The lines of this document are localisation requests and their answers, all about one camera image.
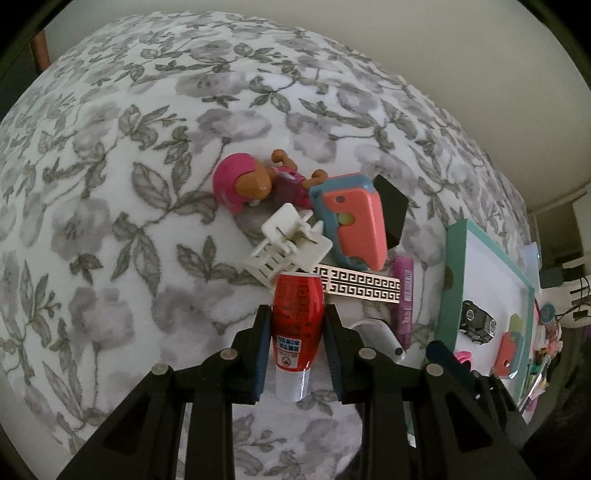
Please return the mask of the floral grey white blanket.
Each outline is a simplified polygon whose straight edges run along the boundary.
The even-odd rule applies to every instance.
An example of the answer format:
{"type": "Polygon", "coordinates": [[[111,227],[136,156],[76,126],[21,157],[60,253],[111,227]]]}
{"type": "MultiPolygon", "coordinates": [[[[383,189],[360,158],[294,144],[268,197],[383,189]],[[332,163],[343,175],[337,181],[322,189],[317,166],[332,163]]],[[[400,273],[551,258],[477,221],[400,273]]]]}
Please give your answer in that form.
{"type": "Polygon", "coordinates": [[[68,460],[156,363],[195,366],[271,292],[243,260],[271,202],[233,215],[227,156],[384,176],[410,201],[417,367],[436,334],[447,228],[523,271],[520,193],[403,77],[312,31],[228,12],[133,15],[62,55],[1,124],[1,366],[68,460]]]}

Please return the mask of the teal white shallow tray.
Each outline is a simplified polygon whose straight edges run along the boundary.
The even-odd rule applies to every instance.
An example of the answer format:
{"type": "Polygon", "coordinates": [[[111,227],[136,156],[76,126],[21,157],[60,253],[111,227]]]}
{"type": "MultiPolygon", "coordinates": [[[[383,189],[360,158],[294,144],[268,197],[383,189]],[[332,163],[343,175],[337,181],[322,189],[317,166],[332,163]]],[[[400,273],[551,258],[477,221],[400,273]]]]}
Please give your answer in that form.
{"type": "Polygon", "coordinates": [[[447,228],[444,288],[435,338],[452,351],[472,353],[473,369],[493,372],[503,336],[517,329],[523,346],[514,356],[517,370],[502,379],[518,401],[530,373],[535,290],[505,251],[471,220],[447,228]],[[463,303],[470,301],[496,322],[494,337],[479,345],[460,331],[463,303]]]}

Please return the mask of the magenta lighter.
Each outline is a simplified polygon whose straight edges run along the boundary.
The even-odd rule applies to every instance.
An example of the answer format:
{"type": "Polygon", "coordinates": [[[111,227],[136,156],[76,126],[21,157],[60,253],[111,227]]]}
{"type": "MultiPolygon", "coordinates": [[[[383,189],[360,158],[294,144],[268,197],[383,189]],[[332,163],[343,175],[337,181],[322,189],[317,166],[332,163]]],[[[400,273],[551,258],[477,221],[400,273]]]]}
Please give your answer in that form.
{"type": "Polygon", "coordinates": [[[414,303],[414,260],[399,256],[394,259],[394,278],[400,281],[400,300],[393,310],[394,334],[405,350],[412,343],[414,303]]]}

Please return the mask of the black toy car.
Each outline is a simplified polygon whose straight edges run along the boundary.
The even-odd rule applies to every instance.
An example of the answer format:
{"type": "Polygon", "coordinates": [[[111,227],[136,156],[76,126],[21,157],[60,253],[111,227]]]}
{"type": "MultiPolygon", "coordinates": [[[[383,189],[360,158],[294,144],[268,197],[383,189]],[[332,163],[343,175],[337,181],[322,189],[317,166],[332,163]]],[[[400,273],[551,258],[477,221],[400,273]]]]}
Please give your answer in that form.
{"type": "Polygon", "coordinates": [[[470,300],[462,303],[459,331],[479,345],[489,343],[496,334],[497,322],[485,310],[470,300]]]}

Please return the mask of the pink haired doll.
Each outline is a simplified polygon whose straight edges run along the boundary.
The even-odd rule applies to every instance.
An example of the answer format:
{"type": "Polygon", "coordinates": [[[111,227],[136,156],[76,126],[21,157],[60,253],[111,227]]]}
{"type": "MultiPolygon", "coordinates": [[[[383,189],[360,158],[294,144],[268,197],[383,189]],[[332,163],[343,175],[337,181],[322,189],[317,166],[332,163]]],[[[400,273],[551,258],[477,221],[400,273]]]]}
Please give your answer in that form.
{"type": "Polygon", "coordinates": [[[297,163],[287,152],[276,149],[271,153],[271,165],[263,164],[247,153],[235,153],[224,158],[212,177],[217,202],[233,215],[242,212],[246,204],[273,200],[311,210],[310,190],[329,179],[325,170],[317,169],[310,177],[298,172],[297,163]]]}

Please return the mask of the black charger block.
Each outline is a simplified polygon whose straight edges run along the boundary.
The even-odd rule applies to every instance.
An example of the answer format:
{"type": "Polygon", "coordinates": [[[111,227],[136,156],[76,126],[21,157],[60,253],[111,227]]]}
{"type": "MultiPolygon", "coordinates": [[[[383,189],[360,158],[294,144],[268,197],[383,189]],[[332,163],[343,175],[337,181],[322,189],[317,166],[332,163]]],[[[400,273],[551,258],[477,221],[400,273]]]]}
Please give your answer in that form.
{"type": "Polygon", "coordinates": [[[391,250],[401,242],[409,199],[382,175],[377,175],[373,179],[373,185],[380,195],[387,246],[391,250]]]}

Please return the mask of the coral blue green toy knife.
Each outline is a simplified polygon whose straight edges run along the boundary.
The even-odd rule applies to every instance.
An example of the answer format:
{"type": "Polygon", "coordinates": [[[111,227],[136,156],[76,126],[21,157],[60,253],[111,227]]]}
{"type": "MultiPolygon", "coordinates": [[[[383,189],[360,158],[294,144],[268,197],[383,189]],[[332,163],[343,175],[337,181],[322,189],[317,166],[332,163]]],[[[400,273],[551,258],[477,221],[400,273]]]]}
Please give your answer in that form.
{"type": "Polygon", "coordinates": [[[525,347],[524,328],[523,319],[518,314],[513,314],[493,366],[493,373],[497,377],[513,379],[517,375],[525,347]]]}

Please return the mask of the white power strip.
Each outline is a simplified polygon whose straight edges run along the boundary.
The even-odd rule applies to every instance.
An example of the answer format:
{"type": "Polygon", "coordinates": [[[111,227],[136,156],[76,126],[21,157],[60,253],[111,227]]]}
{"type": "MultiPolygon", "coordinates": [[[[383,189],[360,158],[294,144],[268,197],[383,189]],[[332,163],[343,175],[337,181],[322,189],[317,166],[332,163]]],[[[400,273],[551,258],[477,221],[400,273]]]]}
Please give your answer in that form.
{"type": "Polygon", "coordinates": [[[525,270],[539,272],[542,267],[541,253],[537,242],[531,242],[522,249],[525,270]]]}

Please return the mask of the coral blue toy knife large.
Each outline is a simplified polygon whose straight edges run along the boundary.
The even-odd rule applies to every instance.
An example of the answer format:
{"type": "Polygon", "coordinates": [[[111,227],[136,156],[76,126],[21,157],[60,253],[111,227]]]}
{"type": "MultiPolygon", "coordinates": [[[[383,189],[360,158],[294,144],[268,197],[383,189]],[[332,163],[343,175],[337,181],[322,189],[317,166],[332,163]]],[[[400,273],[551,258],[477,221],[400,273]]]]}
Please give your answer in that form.
{"type": "Polygon", "coordinates": [[[332,241],[332,257],[342,268],[380,271],[388,245],[380,194],[363,174],[329,177],[308,197],[322,234],[332,241]]]}

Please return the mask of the black plugged power adapter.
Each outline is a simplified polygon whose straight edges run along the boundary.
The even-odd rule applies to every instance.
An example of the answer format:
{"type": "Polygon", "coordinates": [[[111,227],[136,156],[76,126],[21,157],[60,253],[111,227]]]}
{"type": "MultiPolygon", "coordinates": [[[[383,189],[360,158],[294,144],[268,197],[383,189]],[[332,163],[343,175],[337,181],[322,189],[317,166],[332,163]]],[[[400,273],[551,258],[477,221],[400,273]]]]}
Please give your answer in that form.
{"type": "Polygon", "coordinates": [[[540,286],[542,289],[560,287],[564,283],[564,274],[561,267],[542,269],[539,272],[540,286]]]}

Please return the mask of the white hair claw clip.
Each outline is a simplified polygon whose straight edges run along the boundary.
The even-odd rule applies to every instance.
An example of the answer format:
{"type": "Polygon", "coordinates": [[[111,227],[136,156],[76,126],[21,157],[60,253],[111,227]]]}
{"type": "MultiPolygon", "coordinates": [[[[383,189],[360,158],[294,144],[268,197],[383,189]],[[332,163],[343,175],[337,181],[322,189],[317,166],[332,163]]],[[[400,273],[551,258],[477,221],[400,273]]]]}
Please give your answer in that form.
{"type": "Polygon", "coordinates": [[[324,222],[308,222],[314,212],[285,203],[260,228],[263,241],[245,258],[245,270],[263,286],[273,289],[280,274],[311,273],[332,250],[324,222]]]}

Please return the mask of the gold black patterned lighter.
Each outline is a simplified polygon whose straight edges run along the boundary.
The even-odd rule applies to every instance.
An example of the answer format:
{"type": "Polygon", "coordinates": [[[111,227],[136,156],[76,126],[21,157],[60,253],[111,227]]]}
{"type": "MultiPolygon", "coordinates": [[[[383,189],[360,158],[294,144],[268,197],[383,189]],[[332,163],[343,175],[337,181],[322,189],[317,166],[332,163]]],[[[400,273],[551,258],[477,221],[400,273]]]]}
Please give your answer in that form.
{"type": "Polygon", "coordinates": [[[326,294],[360,300],[399,304],[398,278],[318,264],[314,273],[321,277],[326,294]]]}

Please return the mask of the pink white crochet mat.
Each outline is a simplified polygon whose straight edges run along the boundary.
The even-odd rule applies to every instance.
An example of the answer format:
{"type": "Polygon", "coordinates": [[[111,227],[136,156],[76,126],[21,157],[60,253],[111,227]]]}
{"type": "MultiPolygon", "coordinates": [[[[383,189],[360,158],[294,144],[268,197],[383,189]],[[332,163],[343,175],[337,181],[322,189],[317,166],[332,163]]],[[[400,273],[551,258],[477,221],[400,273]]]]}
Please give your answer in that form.
{"type": "Polygon", "coordinates": [[[556,319],[554,305],[551,303],[540,305],[535,301],[532,357],[518,403],[518,409],[527,424],[533,420],[539,397],[549,385],[548,371],[563,348],[561,337],[562,327],[556,319]]]}

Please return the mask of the red glue tube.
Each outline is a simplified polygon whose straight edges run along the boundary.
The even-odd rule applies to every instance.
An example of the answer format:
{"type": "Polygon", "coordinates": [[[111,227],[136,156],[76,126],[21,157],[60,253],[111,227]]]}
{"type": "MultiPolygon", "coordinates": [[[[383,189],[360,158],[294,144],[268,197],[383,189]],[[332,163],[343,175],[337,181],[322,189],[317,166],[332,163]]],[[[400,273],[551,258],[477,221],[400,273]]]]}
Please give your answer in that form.
{"type": "Polygon", "coordinates": [[[311,364],[321,343],[324,310],[320,276],[280,274],[271,307],[274,389],[280,400],[297,403],[307,395],[311,364]]]}

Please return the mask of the pink watch band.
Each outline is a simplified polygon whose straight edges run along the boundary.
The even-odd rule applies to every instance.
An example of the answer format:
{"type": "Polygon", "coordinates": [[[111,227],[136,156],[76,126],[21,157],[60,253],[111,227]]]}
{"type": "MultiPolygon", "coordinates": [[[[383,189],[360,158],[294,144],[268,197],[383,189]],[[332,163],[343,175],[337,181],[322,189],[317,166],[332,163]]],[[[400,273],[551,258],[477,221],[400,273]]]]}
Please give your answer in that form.
{"type": "Polygon", "coordinates": [[[473,355],[470,351],[457,351],[455,357],[461,364],[473,362],[473,355]]]}

